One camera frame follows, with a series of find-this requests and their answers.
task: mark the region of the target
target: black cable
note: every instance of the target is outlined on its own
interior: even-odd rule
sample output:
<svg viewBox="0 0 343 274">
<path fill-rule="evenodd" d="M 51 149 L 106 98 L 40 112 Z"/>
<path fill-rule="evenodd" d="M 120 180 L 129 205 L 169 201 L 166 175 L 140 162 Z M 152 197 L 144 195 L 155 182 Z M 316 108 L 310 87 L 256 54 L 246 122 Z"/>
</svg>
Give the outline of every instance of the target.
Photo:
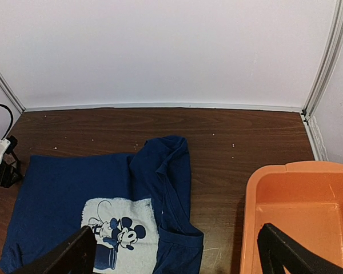
<svg viewBox="0 0 343 274">
<path fill-rule="evenodd" d="M 9 126 L 8 126 L 8 128 L 7 128 L 7 130 L 6 130 L 5 134 L 4 134 L 4 136 L 2 137 L 2 139 L 3 139 L 3 138 L 6 137 L 6 135 L 9 133 L 9 131 L 11 129 L 11 126 L 13 125 L 13 122 L 14 122 L 14 117 L 13 117 L 13 113 L 11 112 L 11 110 L 10 110 L 10 108 L 8 106 L 6 106 L 4 104 L 0 104 L 0 107 L 5 108 L 9 112 L 9 114 L 10 114 L 10 124 L 9 124 Z"/>
</svg>

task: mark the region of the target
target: white print patch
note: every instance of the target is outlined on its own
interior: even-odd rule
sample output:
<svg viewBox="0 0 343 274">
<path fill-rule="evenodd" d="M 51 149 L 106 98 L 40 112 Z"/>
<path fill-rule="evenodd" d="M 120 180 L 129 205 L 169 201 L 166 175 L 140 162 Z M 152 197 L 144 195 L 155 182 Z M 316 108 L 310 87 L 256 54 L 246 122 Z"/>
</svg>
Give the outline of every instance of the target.
<svg viewBox="0 0 343 274">
<path fill-rule="evenodd" d="M 95 234 L 95 273 L 152 273 L 159 235 L 151 199 L 88 200 L 81 226 Z"/>
</svg>

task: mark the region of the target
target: wooden table surface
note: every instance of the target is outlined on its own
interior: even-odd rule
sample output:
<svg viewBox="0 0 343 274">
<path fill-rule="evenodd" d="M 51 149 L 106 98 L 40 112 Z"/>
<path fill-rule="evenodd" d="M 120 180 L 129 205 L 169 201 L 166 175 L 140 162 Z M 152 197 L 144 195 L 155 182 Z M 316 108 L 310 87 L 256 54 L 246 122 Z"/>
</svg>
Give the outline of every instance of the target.
<svg viewBox="0 0 343 274">
<path fill-rule="evenodd" d="M 238 273 L 249 176 L 268 164 L 313 160 L 293 112 L 148 108 L 24 113 L 11 133 L 24 170 L 30 155 L 136 153 L 148 139 L 187 138 L 191 223 L 205 234 L 201 273 Z M 0 188 L 0 256 L 19 185 Z"/>
</svg>

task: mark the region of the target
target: t-shirt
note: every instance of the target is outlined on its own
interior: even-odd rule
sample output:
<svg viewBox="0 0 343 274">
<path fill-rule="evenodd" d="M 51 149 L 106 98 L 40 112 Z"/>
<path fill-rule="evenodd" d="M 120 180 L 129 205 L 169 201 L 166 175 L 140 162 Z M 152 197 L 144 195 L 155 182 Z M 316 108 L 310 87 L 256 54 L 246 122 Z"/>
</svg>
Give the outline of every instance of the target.
<svg viewBox="0 0 343 274">
<path fill-rule="evenodd" d="M 135 155 L 32 156 L 0 267 L 31 263 L 88 225 L 96 273 L 199 273 L 204 235 L 189 221 L 190 181 L 179 136 L 149 140 Z"/>
</svg>

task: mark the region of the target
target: orange basin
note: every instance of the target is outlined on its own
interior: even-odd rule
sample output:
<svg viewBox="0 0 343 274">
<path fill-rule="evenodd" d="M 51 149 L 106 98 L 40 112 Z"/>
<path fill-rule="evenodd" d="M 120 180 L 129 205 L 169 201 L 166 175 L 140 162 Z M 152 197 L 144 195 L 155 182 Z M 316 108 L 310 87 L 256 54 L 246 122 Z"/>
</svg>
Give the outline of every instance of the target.
<svg viewBox="0 0 343 274">
<path fill-rule="evenodd" d="M 343 268 L 343 165 L 297 162 L 257 170 L 246 188 L 240 273 L 262 273 L 257 238 L 272 223 Z"/>
</svg>

